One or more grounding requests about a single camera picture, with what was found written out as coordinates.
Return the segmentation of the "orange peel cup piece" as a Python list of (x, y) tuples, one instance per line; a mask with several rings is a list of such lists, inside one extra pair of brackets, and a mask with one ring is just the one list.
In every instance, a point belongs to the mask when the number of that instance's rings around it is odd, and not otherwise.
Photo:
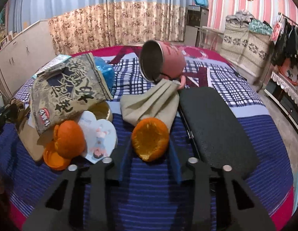
[(144, 162), (159, 159), (168, 148), (169, 139), (166, 124), (154, 117), (142, 119), (131, 135), (133, 149)]

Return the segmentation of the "blue plastic bag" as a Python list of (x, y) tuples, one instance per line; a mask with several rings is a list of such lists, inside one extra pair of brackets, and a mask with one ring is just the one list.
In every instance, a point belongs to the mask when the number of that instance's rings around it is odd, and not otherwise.
[(108, 89), (111, 91), (114, 83), (115, 72), (114, 68), (107, 64), (101, 57), (94, 56), (96, 68), (101, 71)]

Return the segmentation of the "striped blue red bedspread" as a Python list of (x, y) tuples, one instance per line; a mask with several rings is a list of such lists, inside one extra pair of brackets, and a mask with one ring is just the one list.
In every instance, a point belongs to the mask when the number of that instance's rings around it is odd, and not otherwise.
[(0, 230), (282, 230), (293, 175), (259, 95), (217, 54), (120, 47), (29, 79), (0, 111)]

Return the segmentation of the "black rectangular case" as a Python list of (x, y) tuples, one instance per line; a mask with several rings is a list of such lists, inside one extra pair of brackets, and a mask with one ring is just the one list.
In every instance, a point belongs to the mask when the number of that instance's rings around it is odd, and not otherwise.
[(182, 89), (180, 113), (200, 159), (214, 168), (230, 165), (242, 178), (259, 164), (252, 143), (230, 107), (210, 87)]

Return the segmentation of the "white heart-shaped card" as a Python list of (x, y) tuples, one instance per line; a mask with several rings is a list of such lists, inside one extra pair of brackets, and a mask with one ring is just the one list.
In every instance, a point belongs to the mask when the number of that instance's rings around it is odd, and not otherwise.
[(82, 156), (93, 164), (105, 157), (109, 157), (117, 146), (117, 132), (111, 121), (107, 119), (96, 119), (90, 111), (84, 111), (78, 125), (81, 127), (86, 148)]

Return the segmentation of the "dark patterned book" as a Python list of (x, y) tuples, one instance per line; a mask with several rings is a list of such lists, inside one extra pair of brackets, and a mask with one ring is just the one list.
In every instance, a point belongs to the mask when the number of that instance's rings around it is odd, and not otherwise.
[(112, 100), (92, 53), (71, 57), (37, 75), (30, 90), (30, 112), (39, 135), (91, 106)]

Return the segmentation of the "beige folded cloth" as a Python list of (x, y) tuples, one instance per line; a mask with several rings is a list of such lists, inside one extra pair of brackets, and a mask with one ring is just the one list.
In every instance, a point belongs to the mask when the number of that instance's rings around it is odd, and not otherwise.
[(177, 80), (162, 79), (143, 94), (121, 96), (123, 120), (136, 126), (141, 120), (153, 117), (171, 130), (179, 106), (178, 88)]

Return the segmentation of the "low lace-covered tv stand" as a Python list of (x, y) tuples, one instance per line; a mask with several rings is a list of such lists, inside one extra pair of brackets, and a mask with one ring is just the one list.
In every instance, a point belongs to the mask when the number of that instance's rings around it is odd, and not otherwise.
[(298, 91), (282, 74), (272, 72), (264, 89), (298, 133)]

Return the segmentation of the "teal white cardboard box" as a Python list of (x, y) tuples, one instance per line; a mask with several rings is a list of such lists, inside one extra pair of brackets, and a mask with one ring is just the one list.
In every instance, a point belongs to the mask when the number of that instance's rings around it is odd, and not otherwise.
[(41, 73), (43, 73), (44, 71), (46, 71), (47, 69), (65, 62), (66, 60), (68, 60), (69, 58), (71, 58), (70, 55), (64, 55), (64, 54), (59, 54), (58, 56), (56, 56), (54, 59), (52, 59), (50, 62), (48, 62), (47, 64), (45, 64), (43, 67), (41, 67), (39, 70), (37, 70), (37, 72), (32, 76), (34, 79), (37, 78), (37, 76)]

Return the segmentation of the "metal clothes rack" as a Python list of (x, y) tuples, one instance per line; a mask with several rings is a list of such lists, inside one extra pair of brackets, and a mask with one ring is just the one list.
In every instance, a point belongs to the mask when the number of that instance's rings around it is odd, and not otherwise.
[(268, 64), (258, 90), (276, 73), (291, 85), (298, 86), (298, 23), (279, 12), (270, 36)]

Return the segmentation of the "patterned cloth covered cabinet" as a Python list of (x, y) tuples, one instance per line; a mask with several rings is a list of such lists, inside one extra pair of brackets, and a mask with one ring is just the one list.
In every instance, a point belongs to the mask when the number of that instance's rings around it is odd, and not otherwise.
[(271, 52), (269, 35), (248, 29), (245, 24), (225, 23), (220, 55), (259, 78)]

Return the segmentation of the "white cabinet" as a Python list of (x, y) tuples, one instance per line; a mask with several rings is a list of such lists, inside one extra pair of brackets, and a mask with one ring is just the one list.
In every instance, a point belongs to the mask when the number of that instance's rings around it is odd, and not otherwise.
[(0, 50), (0, 89), (10, 98), (55, 57), (49, 24), (46, 20), (39, 20)]

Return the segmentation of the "small metal side table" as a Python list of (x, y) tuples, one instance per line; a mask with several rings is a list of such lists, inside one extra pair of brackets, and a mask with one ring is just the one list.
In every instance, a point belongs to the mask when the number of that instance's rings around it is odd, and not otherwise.
[(197, 27), (195, 46), (220, 52), (224, 32), (207, 26)]

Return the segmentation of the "hanging dark clothes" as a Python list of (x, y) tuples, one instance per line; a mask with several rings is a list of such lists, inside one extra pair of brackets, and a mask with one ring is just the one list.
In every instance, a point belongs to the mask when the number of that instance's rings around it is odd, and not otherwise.
[(275, 43), (271, 63), (291, 82), (298, 84), (298, 24), (280, 14), (271, 40)]

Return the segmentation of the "blue floral curtain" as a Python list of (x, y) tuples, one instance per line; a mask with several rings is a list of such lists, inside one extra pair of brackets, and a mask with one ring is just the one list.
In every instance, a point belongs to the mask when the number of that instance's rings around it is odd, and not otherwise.
[(74, 54), (147, 40), (182, 41), (192, 0), (9, 0), (6, 24), (49, 25), (54, 49)]

